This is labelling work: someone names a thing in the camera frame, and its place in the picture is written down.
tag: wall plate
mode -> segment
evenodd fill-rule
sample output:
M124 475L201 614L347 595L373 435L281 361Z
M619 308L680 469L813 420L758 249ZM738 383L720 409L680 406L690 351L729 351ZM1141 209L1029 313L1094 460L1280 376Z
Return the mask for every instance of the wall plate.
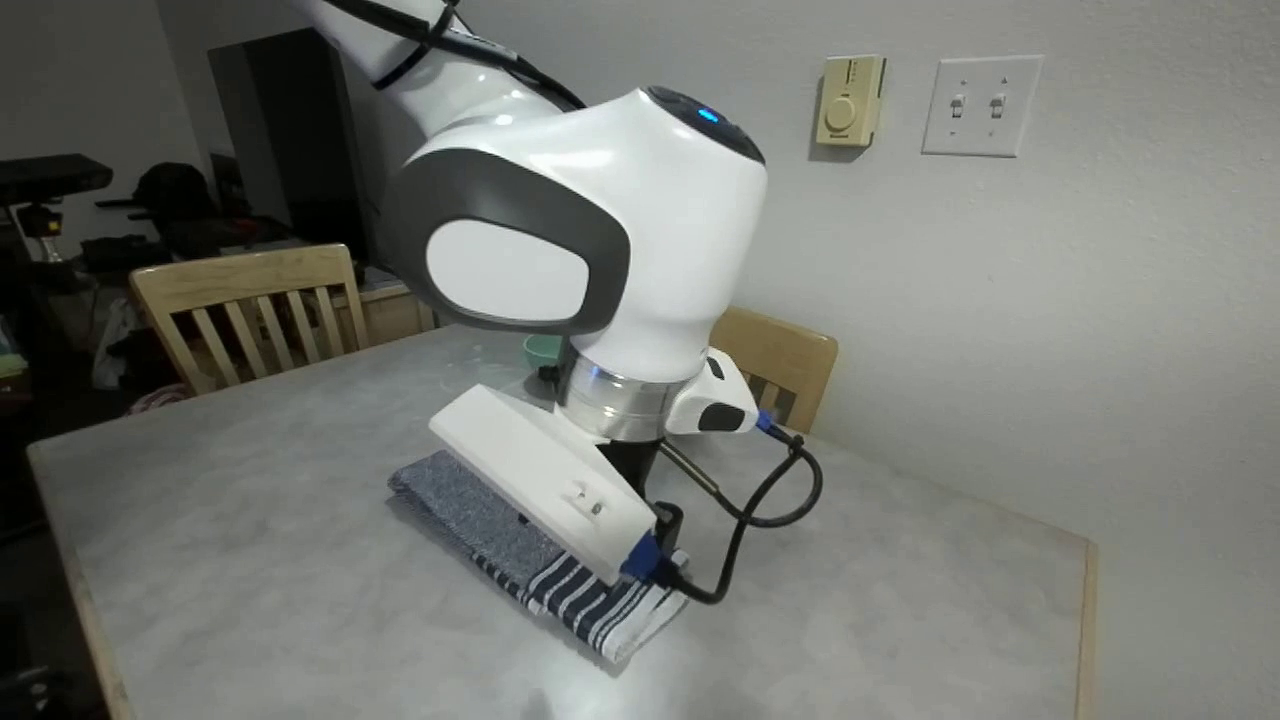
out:
M1044 58L949 58L935 65L923 157L1019 157Z

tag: wooden chair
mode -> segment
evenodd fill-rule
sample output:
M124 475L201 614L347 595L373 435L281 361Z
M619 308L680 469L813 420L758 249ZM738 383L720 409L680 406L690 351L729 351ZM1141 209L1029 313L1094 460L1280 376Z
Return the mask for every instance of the wooden chair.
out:
M711 327L711 345L745 370L758 406L770 409L772 420L792 433L813 427L840 351L831 337L729 308Z
M134 290L191 391L245 383L245 376L274 376L368 345L345 244L140 269L134 274Z

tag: white table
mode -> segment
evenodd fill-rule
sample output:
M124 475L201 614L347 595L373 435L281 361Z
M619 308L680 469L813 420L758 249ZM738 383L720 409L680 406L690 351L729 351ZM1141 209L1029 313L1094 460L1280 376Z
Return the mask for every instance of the white table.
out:
M115 715L1074 720L1094 544L817 445L824 506L750 534L720 609L624 671L574 653L397 513L429 418L522 389L522 337L444 327L34 447ZM690 445L745 496L770 440ZM707 585L729 521L690 509Z

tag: cable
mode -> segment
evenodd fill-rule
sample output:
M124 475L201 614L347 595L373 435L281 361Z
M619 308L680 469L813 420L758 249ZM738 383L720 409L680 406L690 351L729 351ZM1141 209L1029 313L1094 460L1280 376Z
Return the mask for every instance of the cable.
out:
M392 88L401 78L410 78L429 58L429 50L444 50L451 58L512 72L522 86L530 86L532 94L541 94L546 99L554 99L561 110L590 110L578 94L570 94L561 80L554 80L549 72L541 72L525 58L500 51L500 50L483 50L483 46L463 41L463 36L447 36L444 26L451 21L451 6L444 9L447 16L440 16L440 30L422 21L422 16L373 6L373 0L327 0L327 6L347 13L347 16L362 16L363 26L378 26L378 30L392 34L392 36L405 36L405 41L422 46L387 78L380 78L378 88Z
M817 457L805 447L805 440L781 433L777 426L765 426L765 435L787 445L787 460L781 460L781 465L758 483L758 493L750 496L745 509L729 506L729 496L720 493L720 483L717 483L707 474L699 474L680 447L676 447L676 453L663 447L663 457L674 457L683 474L693 469L690 475L693 475L738 524L734 524L734 535L729 535L729 554L726 554L717 590L693 585L674 561L663 561L663 565L658 567L658 578L653 578L658 585L680 590L683 595L693 595L693 600L699 600L699 606L720 606L720 600L729 595L729 590L734 590L738 554L745 549L750 530L786 530L786 524L796 524L796 521L810 517L813 506L824 496L824 469L819 469ZM810 474L813 474L813 490L810 490L805 506L792 509L792 513L786 513L786 517L758 517L758 509L765 506L765 496L787 475L787 469L796 469L796 460L805 460Z

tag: white robot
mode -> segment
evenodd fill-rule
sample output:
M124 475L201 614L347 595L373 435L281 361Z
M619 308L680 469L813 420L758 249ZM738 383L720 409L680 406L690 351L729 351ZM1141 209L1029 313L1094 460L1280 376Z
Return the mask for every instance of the white robot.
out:
M482 46L458 0L296 0L429 137L401 278L451 316L557 331L557 413L463 391L434 433L600 581L658 517L636 496L662 435L750 433L758 401L707 349L765 205L761 148L717 110L636 88L581 110Z

